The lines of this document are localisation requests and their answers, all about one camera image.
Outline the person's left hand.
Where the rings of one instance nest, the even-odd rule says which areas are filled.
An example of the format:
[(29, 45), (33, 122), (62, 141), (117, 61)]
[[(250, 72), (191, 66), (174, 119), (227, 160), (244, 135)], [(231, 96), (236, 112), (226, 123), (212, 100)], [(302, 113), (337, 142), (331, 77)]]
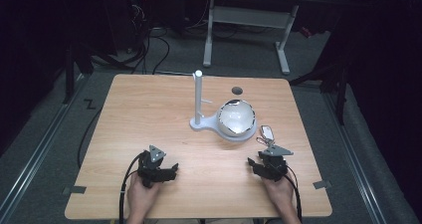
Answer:
[(142, 179), (137, 174), (132, 174), (127, 193), (129, 214), (146, 216), (157, 198), (160, 187), (161, 184), (156, 182), (153, 182), (151, 187), (145, 187)]

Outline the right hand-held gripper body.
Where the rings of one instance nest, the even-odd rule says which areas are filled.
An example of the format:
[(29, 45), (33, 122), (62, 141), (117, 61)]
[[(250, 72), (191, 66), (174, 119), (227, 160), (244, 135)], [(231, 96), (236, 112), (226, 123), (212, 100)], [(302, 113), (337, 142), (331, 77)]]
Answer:
[(292, 151), (278, 145), (269, 145), (265, 150), (258, 152), (263, 164), (257, 166), (257, 174), (270, 180), (279, 181), (288, 172), (285, 156), (293, 154)]

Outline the white bowl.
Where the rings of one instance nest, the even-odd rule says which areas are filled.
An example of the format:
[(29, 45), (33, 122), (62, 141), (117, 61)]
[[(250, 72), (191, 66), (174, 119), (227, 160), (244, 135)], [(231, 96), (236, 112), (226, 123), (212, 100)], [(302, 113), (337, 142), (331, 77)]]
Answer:
[(256, 114), (248, 102), (230, 100), (217, 111), (217, 125), (229, 137), (246, 136), (256, 128)]

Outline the white key fob with ring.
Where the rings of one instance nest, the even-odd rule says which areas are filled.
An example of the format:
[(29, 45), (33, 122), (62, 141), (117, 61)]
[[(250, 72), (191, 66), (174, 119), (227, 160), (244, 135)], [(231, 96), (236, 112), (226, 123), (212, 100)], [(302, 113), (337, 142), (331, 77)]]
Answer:
[(275, 143), (275, 138), (272, 129), (268, 125), (262, 125), (260, 127), (260, 136), (256, 138), (258, 143), (270, 147)]

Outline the black metal stand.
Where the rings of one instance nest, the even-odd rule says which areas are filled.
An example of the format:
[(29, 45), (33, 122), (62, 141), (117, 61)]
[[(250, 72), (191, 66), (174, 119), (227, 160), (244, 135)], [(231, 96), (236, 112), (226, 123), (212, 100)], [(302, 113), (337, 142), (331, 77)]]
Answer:
[(78, 67), (83, 75), (90, 75), (94, 71), (94, 66), (90, 56), (90, 48), (86, 44), (72, 42), (66, 50), (65, 104), (68, 104), (71, 101), (71, 98), (75, 93), (75, 67)]
[(345, 62), (336, 62), (328, 66), (316, 68), (310, 73), (290, 81), (291, 86), (297, 86), (306, 81), (321, 80), (319, 90), (323, 94), (336, 93), (334, 103), (334, 114), (337, 121), (344, 125), (343, 111), (346, 102), (346, 84), (347, 84), (348, 64)]

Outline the wooden desk with white frame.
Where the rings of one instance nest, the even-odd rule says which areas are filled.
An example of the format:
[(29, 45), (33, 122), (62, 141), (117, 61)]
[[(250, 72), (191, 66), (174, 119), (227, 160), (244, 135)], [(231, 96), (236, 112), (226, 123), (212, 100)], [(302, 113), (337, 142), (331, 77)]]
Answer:
[(216, 5), (214, 0), (208, 3), (208, 25), (203, 66), (212, 64), (213, 27), (215, 23), (246, 25), (263, 28), (282, 29), (284, 34), (281, 40), (275, 43), (280, 67), (284, 75), (290, 73), (285, 46), (297, 17), (299, 4), (294, 3), (290, 11), (267, 11), (258, 8), (241, 8), (239, 6)]

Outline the person's right hand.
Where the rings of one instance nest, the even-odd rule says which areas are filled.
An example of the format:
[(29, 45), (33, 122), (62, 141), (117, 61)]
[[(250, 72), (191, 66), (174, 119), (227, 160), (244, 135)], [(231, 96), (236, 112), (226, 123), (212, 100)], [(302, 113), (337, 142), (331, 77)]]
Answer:
[(262, 177), (262, 181), (266, 187), (271, 202), (281, 216), (295, 214), (296, 210), (293, 205), (293, 186), (286, 177), (278, 181), (270, 180)]

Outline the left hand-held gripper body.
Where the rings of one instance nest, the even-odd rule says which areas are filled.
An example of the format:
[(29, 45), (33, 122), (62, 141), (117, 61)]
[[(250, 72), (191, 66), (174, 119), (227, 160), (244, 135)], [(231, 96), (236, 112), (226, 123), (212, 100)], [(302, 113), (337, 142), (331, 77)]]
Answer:
[(151, 187), (153, 182), (165, 182), (174, 179), (164, 179), (160, 167), (166, 153), (154, 145), (149, 146), (139, 155), (137, 175), (145, 187)]

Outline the white stand with post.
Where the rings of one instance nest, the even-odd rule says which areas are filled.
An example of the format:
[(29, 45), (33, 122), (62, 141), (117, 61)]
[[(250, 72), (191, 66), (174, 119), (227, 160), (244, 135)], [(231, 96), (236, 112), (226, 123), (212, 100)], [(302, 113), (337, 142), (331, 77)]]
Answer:
[(256, 128), (247, 134), (246, 136), (241, 137), (229, 137), (219, 130), (217, 125), (217, 109), (214, 114), (210, 116), (205, 116), (202, 113), (201, 107), (204, 100), (202, 99), (202, 78), (203, 73), (200, 70), (195, 71), (193, 74), (194, 80), (194, 117), (190, 120), (189, 124), (193, 130), (204, 130), (209, 129), (216, 132), (221, 137), (234, 142), (242, 142), (251, 138), (257, 130), (257, 119), (256, 119)]

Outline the metal floor rail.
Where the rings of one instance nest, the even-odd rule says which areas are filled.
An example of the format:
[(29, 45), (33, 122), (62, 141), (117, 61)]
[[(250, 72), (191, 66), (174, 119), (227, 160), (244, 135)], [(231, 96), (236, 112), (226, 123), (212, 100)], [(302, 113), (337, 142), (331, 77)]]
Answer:
[(77, 75), (75, 91), (68, 98), (62, 97), (66, 82), (59, 78), (57, 86), (36, 106), (12, 145), (0, 157), (0, 224), (6, 224), (13, 215), (89, 78), (90, 75)]
[(321, 95), (325, 105), (328, 108), (329, 114), (335, 123), (337, 132), (339, 133), (342, 146), (344, 148), (345, 156), (348, 161), (349, 168), (354, 177), (356, 186), (359, 190), (360, 196), (364, 202), (366, 210), (370, 216), (373, 224), (387, 224), (385, 216), (379, 206), (372, 185), (370, 184), (358, 156), (353, 148), (351, 139), (343, 124), (340, 123), (335, 112), (335, 103), (331, 95)]

